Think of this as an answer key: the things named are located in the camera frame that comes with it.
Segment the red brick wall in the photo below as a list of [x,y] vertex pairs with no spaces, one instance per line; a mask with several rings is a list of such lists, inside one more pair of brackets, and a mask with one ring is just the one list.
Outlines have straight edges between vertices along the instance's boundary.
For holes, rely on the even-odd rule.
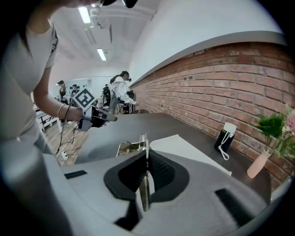
[[[295,67],[280,45],[235,43],[213,47],[157,70],[132,89],[141,108],[165,112],[214,137],[225,122],[237,126],[232,147],[252,160],[263,150],[257,114],[295,106]],[[294,172],[295,161],[272,156],[272,189]]]

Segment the ceiling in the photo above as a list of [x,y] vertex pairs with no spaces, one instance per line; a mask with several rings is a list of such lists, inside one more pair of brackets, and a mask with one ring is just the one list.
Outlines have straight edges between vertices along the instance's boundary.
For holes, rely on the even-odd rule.
[[[98,66],[129,65],[133,49],[145,25],[156,14],[160,0],[138,0],[128,9],[121,0],[100,9],[112,26],[112,43],[107,47],[100,45],[100,39],[94,37],[92,44],[85,33],[92,24],[84,24],[78,9],[62,8],[53,16],[53,22],[59,35],[56,63],[91,61]],[[103,48],[106,61],[102,61],[97,48]]]

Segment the pink flower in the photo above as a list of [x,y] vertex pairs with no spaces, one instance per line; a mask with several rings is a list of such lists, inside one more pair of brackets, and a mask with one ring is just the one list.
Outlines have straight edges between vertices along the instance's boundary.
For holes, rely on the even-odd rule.
[[291,131],[295,133],[295,113],[291,113],[285,121],[286,131]]

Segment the floor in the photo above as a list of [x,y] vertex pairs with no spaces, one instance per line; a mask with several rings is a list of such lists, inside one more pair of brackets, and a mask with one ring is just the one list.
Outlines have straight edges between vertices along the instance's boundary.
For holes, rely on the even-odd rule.
[[[75,131],[75,138],[72,144],[71,138],[73,137],[73,131],[76,125],[76,122],[65,124],[62,143],[69,141],[70,143],[63,144],[56,154],[56,158],[61,165],[73,165],[75,163],[77,155],[80,153],[81,146],[88,136],[88,132]],[[60,132],[57,124],[54,123],[51,127],[47,127],[44,136],[53,153],[56,153],[60,144]],[[67,160],[63,160],[61,156],[63,150],[68,154]]]

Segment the white t-shirt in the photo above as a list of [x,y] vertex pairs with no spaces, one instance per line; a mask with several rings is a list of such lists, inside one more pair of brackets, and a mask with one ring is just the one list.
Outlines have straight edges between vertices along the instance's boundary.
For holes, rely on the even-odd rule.
[[58,37],[52,25],[44,34],[27,28],[27,40],[31,55],[17,34],[0,65],[0,140],[20,137],[34,143],[40,133],[30,95],[45,68],[53,66]]

